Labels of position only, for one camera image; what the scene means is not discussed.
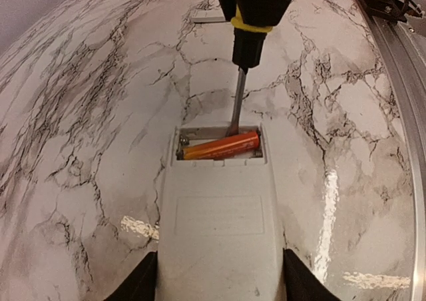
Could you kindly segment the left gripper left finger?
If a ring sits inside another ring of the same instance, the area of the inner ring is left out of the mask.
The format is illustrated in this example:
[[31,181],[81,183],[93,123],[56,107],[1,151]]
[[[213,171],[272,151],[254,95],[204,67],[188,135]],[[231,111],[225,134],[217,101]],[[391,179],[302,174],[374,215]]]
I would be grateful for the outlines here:
[[154,301],[156,252],[149,252],[105,301]]

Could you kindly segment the yellow handled screwdriver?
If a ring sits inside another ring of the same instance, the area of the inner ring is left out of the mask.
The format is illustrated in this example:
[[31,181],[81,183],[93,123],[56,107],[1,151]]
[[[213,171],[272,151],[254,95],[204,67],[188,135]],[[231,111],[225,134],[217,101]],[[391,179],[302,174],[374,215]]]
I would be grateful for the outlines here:
[[239,133],[239,121],[246,84],[246,75],[249,68],[257,67],[260,64],[260,56],[265,38],[266,33],[251,32],[249,30],[234,27],[232,62],[238,66],[238,81],[236,85],[232,120],[226,133],[227,137]]

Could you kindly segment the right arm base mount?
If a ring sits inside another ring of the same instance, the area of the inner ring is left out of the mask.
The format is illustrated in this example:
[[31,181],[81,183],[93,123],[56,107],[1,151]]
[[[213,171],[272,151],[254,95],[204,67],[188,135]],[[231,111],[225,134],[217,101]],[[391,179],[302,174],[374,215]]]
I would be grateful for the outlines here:
[[358,0],[369,15],[391,22],[407,22],[407,16],[423,18],[425,11],[414,0]]

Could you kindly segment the white remote control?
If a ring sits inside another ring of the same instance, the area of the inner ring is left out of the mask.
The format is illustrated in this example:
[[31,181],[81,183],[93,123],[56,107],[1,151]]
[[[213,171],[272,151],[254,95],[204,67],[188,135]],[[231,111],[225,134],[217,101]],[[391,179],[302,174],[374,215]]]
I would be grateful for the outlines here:
[[226,125],[178,127],[160,194],[157,300],[285,300],[282,225],[268,133],[260,151],[224,160],[180,160],[180,138],[197,145]]

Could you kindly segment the white battery cover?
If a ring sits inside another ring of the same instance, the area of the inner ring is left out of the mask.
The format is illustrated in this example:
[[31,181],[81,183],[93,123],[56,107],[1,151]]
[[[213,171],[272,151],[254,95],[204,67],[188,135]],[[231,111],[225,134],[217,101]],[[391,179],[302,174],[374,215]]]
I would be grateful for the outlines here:
[[200,10],[197,9],[191,16],[191,21],[197,24],[203,23],[225,23],[226,19],[221,10]]

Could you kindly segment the orange black battery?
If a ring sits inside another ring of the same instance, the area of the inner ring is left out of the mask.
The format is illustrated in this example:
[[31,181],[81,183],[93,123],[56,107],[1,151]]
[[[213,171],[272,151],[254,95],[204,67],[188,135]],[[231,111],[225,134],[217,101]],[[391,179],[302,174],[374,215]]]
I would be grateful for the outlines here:
[[178,160],[220,160],[257,150],[259,146],[259,134],[256,131],[250,131],[208,143],[181,148],[176,151],[176,158]]

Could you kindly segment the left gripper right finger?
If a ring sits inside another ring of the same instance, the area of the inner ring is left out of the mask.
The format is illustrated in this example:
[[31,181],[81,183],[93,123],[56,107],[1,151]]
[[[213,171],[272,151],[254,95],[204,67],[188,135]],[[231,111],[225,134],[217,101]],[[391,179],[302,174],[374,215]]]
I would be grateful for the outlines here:
[[286,298],[291,301],[339,301],[291,249],[283,250]]

